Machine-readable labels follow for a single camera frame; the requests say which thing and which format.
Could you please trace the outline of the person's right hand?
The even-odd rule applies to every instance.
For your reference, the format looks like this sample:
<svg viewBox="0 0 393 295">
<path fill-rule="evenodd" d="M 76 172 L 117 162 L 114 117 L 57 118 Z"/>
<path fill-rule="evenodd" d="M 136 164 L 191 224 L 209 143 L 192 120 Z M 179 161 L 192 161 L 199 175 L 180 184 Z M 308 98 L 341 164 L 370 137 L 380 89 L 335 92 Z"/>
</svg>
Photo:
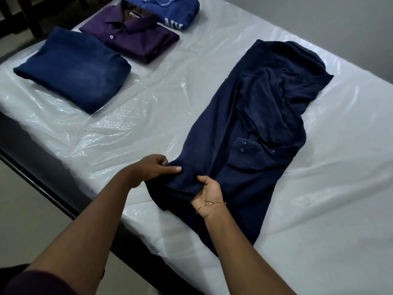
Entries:
<svg viewBox="0 0 393 295">
<path fill-rule="evenodd" d="M 216 188 L 206 188 L 203 183 L 202 185 L 203 187 L 201 188 L 201 190 L 190 201 L 196 211 L 199 211 L 203 207 L 209 207 L 215 204 L 226 205 L 223 200 L 223 195 L 219 183 Z"/>
</svg>

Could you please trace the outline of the person's left hand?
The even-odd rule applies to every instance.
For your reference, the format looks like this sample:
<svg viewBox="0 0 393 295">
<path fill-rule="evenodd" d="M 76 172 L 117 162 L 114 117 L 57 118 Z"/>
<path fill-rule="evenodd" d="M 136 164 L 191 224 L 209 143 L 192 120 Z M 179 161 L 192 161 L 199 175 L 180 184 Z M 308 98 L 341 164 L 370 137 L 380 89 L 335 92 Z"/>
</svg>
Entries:
<svg viewBox="0 0 393 295">
<path fill-rule="evenodd" d="M 160 176 L 156 172 L 158 165 L 170 166 L 166 156 L 162 154 L 151 154 L 125 167 L 121 172 L 125 176 L 126 185 L 130 189 L 136 188 L 142 182 Z"/>
</svg>

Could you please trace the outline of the folded dark blue denim shirt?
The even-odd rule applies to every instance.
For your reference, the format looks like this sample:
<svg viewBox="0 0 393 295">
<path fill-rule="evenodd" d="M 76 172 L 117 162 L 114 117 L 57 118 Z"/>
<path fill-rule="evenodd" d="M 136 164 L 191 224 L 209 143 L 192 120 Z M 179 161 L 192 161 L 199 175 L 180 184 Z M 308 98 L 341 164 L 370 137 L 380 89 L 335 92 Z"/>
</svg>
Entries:
<svg viewBox="0 0 393 295">
<path fill-rule="evenodd" d="M 94 114 L 119 92 L 131 65 L 93 35 L 56 27 L 13 71 Z"/>
</svg>

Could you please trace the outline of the folded light blue polo shirt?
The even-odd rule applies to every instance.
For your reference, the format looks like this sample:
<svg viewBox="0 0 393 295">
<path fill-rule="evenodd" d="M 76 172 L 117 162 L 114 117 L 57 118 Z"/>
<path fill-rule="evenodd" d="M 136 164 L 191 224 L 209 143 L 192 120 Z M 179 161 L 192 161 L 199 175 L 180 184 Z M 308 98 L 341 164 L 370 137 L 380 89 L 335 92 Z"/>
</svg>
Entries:
<svg viewBox="0 0 393 295">
<path fill-rule="evenodd" d="M 178 30 L 188 29 L 200 9 L 199 0 L 126 0 L 156 14 L 158 22 Z"/>
</svg>

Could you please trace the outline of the dark bed frame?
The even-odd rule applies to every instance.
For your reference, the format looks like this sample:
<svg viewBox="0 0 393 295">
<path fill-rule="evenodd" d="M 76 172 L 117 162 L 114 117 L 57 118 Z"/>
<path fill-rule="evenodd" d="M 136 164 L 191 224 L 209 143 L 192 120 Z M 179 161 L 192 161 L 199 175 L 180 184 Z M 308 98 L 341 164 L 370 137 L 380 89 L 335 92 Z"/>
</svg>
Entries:
<svg viewBox="0 0 393 295">
<path fill-rule="evenodd" d="M 91 196 L 96 195 L 90 188 L 80 188 L 59 159 L 33 141 L 15 120 L 1 112 L 0 159 L 72 219 L 91 203 Z M 148 266 L 159 269 L 162 262 L 123 224 L 115 233 L 111 252 L 137 273 L 147 272 Z"/>
</svg>

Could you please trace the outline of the folded purple collared shirt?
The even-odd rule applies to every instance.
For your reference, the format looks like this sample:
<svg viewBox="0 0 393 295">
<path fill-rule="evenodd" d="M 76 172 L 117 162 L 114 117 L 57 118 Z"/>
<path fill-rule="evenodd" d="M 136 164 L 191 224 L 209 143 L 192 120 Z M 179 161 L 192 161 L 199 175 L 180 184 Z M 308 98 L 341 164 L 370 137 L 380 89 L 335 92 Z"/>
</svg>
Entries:
<svg viewBox="0 0 393 295">
<path fill-rule="evenodd" d="M 145 64 L 180 39 L 158 24 L 156 14 L 125 0 L 103 8 L 79 30 L 94 35 L 113 51 Z"/>
</svg>

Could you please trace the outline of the navy blue button shirt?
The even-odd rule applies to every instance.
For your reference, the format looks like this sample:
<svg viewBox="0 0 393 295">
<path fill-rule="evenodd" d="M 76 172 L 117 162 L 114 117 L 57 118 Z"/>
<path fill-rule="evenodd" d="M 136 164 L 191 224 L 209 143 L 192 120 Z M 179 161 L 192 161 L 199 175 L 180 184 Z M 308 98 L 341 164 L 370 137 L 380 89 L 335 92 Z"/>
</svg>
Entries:
<svg viewBox="0 0 393 295">
<path fill-rule="evenodd" d="M 302 114 L 332 80 L 325 63 L 294 41 L 256 40 L 195 121 L 177 159 L 177 174 L 147 181 L 152 200 L 169 210 L 214 254 L 190 200 L 198 175 L 216 180 L 229 212 L 253 245 L 277 181 L 306 142 Z"/>
</svg>

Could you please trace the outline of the person's left forearm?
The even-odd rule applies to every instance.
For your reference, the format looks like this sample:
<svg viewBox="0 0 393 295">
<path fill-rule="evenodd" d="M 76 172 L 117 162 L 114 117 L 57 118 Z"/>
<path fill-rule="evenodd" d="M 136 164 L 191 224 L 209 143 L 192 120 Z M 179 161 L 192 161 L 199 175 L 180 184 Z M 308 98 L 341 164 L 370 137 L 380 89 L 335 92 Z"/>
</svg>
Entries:
<svg viewBox="0 0 393 295">
<path fill-rule="evenodd" d="M 132 188 L 131 176 L 129 167 L 119 171 L 25 272 L 48 273 L 78 295 L 95 295 Z"/>
</svg>

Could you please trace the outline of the white mattress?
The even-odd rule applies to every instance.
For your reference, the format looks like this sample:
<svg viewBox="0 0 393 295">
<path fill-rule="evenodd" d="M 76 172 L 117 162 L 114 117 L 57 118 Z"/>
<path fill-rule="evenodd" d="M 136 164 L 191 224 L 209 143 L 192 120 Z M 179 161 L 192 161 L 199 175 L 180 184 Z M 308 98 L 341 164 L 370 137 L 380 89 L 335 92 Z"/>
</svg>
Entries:
<svg viewBox="0 0 393 295">
<path fill-rule="evenodd" d="M 90 116 L 0 65 L 0 110 L 95 196 L 124 166 L 169 161 L 229 72 L 257 40 L 292 40 L 334 75 L 302 115 L 307 141 L 274 189 L 255 243 L 299 295 L 393 295 L 393 85 L 224 0 L 158 63 L 132 65 L 119 94 Z"/>
</svg>

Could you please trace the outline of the person's right forearm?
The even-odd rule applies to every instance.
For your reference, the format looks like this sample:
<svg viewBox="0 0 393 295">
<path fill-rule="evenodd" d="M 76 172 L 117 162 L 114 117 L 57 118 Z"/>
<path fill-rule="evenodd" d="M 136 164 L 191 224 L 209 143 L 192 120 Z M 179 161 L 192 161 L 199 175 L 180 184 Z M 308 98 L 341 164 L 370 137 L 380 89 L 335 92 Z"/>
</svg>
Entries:
<svg viewBox="0 0 393 295">
<path fill-rule="evenodd" d="M 192 204 L 204 219 L 230 295 L 297 295 L 249 243 L 223 202 Z"/>
</svg>

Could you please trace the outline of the dark maroon sleeve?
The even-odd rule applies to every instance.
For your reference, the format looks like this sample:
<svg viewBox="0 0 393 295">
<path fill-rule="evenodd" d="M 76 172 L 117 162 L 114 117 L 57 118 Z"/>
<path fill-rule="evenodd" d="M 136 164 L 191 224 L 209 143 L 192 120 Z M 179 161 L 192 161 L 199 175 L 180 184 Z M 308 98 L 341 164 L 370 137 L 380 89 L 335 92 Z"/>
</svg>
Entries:
<svg viewBox="0 0 393 295">
<path fill-rule="evenodd" d="M 78 295 L 59 277 L 26 271 L 29 264 L 0 268 L 0 295 Z"/>
</svg>

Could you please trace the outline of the dark wooden furniture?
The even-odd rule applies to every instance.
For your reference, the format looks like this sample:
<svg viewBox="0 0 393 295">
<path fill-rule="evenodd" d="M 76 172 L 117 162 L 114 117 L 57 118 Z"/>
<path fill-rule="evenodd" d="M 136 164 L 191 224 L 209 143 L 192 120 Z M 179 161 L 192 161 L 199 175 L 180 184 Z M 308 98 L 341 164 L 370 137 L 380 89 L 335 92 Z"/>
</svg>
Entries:
<svg viewBox="0 0 393 295">
<path fill-rule="evenodd" d="M 19 12 L 13 14 L 7 0 L 0 0 L 0 39 L 29 29 L 34 38 L 42 38 L 41 19 L 57 14 L 73 2 L 89 8 L 87 0 L 14 0 Z"/>
</svg>

